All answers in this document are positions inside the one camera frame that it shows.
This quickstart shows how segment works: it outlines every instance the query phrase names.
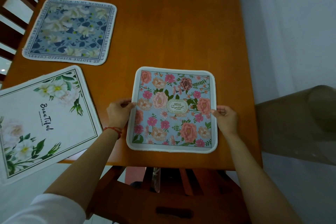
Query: person's left hand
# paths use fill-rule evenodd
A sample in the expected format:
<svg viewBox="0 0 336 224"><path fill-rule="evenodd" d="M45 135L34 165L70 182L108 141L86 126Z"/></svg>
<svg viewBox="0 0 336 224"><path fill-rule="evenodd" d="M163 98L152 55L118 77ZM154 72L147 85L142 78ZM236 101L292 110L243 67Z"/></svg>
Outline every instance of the person's left hand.
<svg viewBox="0 0 336 224"><path fill-rule="evenodd" d="M126 98L110 103L110 106L106 109L109 127L124 128L128 121L130 111L137 105L135 102L131 103L131 101L131 98Z"/></svg>

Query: hand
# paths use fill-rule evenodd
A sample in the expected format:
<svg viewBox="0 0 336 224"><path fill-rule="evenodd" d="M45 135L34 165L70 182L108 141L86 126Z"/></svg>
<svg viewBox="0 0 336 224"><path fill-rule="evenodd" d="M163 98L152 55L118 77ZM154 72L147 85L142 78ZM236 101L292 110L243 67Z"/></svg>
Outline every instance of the hand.
<svg viewBox="0 0 336 224"><path fill-rule="evenodd" d="M107 107L108 126L124 128L126 125L130 111L137 105L135 102L131 103L132 99L119 99L114 103L110 103Z"/></svg>
<svg viewBox="0 0 336 224"><path fill-rule="evenodd" d="M212 109L211 113L217 118L217 124L225 137L237 135L238 115L230 107L217 105L217 111Z"/></svg>

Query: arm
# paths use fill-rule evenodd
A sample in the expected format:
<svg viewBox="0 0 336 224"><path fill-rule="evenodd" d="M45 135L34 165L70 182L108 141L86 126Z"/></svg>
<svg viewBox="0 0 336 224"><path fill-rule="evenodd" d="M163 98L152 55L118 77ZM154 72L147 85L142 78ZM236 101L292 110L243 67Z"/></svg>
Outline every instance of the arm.
<svg viewBox="0 0 336 224"><path fill-rule="evenodd" d="M211 110L230 147L252 223L301 223L286 198L258 165L237 133L237 113L227 106Z"/></svg>
<svg viewBox="0 0 336 224"><path fill-rule="evenodd" d="M107 108L109 127L123 128L129 112L136 103L131 99L121 99ZM106 162L117 141L118 133L106 129L96 141L71 164L44 193L61 195L77 202L86 210L98 184Z"/></svg>

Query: white sleeve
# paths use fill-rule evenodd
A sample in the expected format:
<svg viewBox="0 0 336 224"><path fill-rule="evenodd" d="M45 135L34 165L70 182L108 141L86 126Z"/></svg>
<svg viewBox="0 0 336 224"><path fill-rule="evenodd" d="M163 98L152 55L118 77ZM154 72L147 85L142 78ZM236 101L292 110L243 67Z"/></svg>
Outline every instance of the white sleeve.
<svg viewBox="0 0 336 224"><path fill-rule="evenodd" d="M83 224L85 218L84 210L75 201L55 194L42 194L3 224Z"/></svg>

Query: placemat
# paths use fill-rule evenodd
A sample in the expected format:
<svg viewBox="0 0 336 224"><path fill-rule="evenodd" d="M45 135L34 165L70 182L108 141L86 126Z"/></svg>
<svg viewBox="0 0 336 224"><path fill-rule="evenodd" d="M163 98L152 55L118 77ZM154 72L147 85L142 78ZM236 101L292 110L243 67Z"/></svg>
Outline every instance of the placemat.
<svg viewBox="0 0 336 224"><path fill-rule="evenodd" d="M127 145L133 150L210 153L218 143L215 78L208 71L141 67Z"/></svg>
<svg viewBox="0 0 336 224"><path fill-rule="evenodd" d="M102 65L116 13L108 3L46 0L22 54L32 60Z"/></svg>
<svg viewBox="0 0 336 224"><path fill-rule="evenodd" d="M88 148L101 132L78 66L1 90L1 183L15 182Z"/></svg>

